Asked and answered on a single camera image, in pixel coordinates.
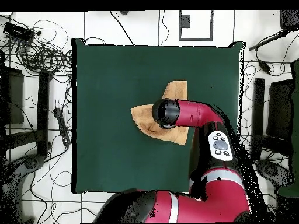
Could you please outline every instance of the black stand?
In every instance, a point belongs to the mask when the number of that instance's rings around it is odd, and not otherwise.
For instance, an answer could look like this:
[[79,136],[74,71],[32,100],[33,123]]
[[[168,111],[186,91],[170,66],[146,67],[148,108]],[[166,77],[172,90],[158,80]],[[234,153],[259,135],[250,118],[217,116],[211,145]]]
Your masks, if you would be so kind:
[[252,51],[254,49],[258,49],[259,47],[261,47],[261,46],[263,46],[265,44],[268,44],[268,43],[272,42],[273,40],[278,40],[278,39],[280,39],[282,37],[285,37],[289,33],[296,32],[298,30],[299,30],[299,28],[284,29],[284,30],[280,31],[279,33],[277,33],[276,35],[274,35],[272,38],[269,38],[269,39],[267,39],[267,40],[265,40],[263,42],[260,42],[257,45],[254,45],[253,47],[250,47],[249,50]]

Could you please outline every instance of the black border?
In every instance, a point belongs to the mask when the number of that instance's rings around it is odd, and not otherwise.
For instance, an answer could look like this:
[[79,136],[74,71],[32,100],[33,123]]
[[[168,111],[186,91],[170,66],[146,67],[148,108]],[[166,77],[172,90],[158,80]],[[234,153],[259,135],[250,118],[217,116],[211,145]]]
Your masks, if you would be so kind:
[[72,181],[71,192],[76,192],[77,184],[77,44],[76,39],[71,39],[72,45],[72,125],[74,125],[74,131],[72,131]]
[[[182,10],[179,10],[179,20],[183,16]],[[179,22],[179,41],[213,41],[213,23],[214,23],[214,11],[211,10],[210,21],[210,38],[182,38],[182,25]]]

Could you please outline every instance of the power adapter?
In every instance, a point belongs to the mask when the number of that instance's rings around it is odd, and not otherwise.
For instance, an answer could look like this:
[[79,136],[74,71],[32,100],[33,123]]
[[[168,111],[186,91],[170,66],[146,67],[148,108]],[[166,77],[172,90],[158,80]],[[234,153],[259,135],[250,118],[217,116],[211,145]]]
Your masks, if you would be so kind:
[[266,62],[260,60],[259,61],[259,66],[263,70],[263,72],[271,75],[270,74],[270,72],[271,72],[270,66],[268,66],[268,64]]

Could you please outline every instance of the black frame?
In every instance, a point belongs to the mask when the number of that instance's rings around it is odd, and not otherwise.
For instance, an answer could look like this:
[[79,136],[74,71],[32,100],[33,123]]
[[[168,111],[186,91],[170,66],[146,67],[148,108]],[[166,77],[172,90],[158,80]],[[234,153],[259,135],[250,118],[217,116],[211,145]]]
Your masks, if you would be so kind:
[[214,22],[214,11],[211,10],[211,21],[210,21],[210,38],[182,38],[182,28],[184,18],[190,20],[190,15],[183,15],[183,11],[179,11],[179,41],[213,41],[213,22]]

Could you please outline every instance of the floor tile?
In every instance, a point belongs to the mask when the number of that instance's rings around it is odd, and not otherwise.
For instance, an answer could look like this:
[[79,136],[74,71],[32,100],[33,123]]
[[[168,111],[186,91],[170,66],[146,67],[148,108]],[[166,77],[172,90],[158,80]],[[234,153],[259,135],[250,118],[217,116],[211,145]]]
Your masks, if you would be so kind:
[[103,204],[95,204],[95,203],[83,203],[83,207],[89,209],[92,213],[84,209],[82,211],[82,223],[92,223],[92,221],[96,218],[95,215],[99,213]]
[[106,202],[114,193],[88,192],[83,194],[84,202]]

